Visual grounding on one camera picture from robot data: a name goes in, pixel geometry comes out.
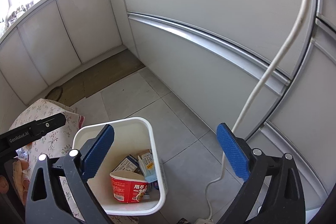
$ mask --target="power strip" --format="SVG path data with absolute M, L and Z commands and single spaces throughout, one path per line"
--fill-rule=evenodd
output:
M 213 221 L 199 218 L 194 224 L 213 224 Z

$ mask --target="paper packaging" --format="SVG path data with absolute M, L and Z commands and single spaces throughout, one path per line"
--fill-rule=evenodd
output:
M 157 181 L 152 151 L 147 149 L 137 155 L 140 169 L 149 183 Z
M 152 191 L 153 191 L 153 185 L 152 185 L 152 183 L 149 183 L 149 184 L 147 185 L 147 190 L 146 190 L 144 196 L 142 197 L 142 199 L 150 199 L 150 198 L 151 198 L 150 193 L 151 193 Z
M 126 158 L 124 158 L 124 160 L 113 171 L 121 171 L 121 170 L 141 174 L 139 162 L 132 155 L 126 156 Z
M 154 181 L 153 183 L 153 187 L 157 190 L 159 190 L 159 184 L 158 184 L 158 181 Z
M 144 176 L 120 170 L 110 173 L 113 196 L 123 203 L 138 203 L 142 200 L 148 186 Z

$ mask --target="barcode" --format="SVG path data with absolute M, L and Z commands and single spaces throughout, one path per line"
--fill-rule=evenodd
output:
M 119 201 L 124 201 L 124 196 L 114 194 L 114 197 Z

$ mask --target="screw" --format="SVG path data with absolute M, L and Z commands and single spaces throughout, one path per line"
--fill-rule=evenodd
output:
M 73 149 L 73 150 L 71 150 L 69 152 L 69 156 L 70 157 L 75 157 L 75 156 L 77 156 L 77 154 L 78 154 L 78 150 L 77 149 Z
M 290 153 L 286 153 L 285 158 L 288 159 L 288 160 L 291 160 L 293 158 L 293 156 Z
M 256 148 L 256 149 L 253 149 L 253 154 L 256 155 L 256 156 L 260 156 L 261 155 L 261 150 Z
M 41 154 L 41 155 L 39 155 L 39 160 L 40 161 L 43 161 L 43 160 L 45 160 L 47 158 L 47 155 L 46 154 Z

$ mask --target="floral tablecloth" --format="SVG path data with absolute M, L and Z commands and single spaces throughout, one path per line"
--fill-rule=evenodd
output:
M 26 174 L 29 177 L 31 177 L 36 160 L 40 154 L 45 153 L 50 158 L 62 157 L 71 150 L 74 136 L 82 127 L 84 117 L 76 113 L 75 107 L 68 107 L 52 100 L 39 99 L 22 112 L 10 127 L 10 129 L 13 129 L 25 123 L 44 119 L 59 112 L 65 115 L 67 119 L 66 124 L 24 147 L 28 154 L 29 168 L 26 170 Z M 74 216 L 83 220 L 71 196 L 67 180 L 65 177 L 61 177 L 60 181 Z M 110 218 L 115 224 L 138 223 L 137 217 L 110 216 Z

